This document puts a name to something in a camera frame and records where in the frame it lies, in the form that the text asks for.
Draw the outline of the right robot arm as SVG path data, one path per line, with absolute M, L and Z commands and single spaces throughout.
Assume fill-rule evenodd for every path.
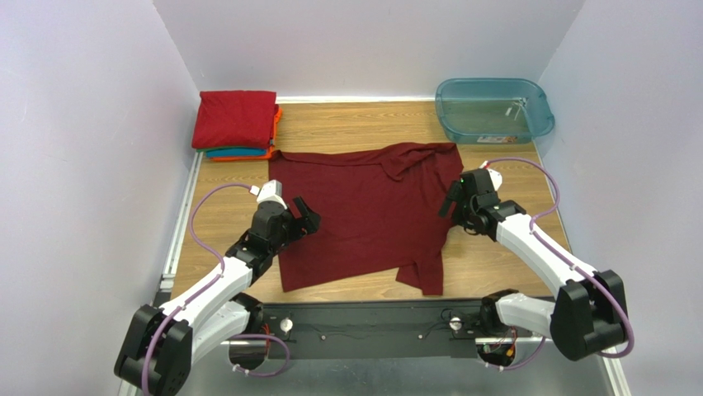
M 513 252 L 548 286 L 554 299 L 517 290 L 484 297 L 479 324 L 487 333 L 522 328 L 550 339 L 570 361 L 631 352 L 634 331 L 625 286 L 614 271 L 598 271 L 557 244 L 513 200 L 501 200 L 502 175 L 483 165 L 450 184 L 440 216 L 469 234 L 483 235 Z

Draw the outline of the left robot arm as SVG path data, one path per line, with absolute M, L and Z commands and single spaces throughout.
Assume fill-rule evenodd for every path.
M 291 210 L 281 198 L 257 204 L 250 228 L 215 268 L 189 290 L 134 313 L 114 365 L 114 375 L 146 395 L 176 395 L 195 363 L 221 342 L 261 331 L 262 303 L 246 294 L 293 242 L 318 231 L 321 217 L 301 197 Z

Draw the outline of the maroon t shirt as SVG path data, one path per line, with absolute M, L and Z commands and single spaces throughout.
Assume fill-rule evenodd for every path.
M 317 233 L 279 256 L 283 290 L 394 269 L 398 282 L 441 295 L 442 249 L 452 222 L 439 211 L 463 168 L 451 143 L 274 152 L 270 178 L 281 183 L 286 200 L 303 198 L 321 218 Z

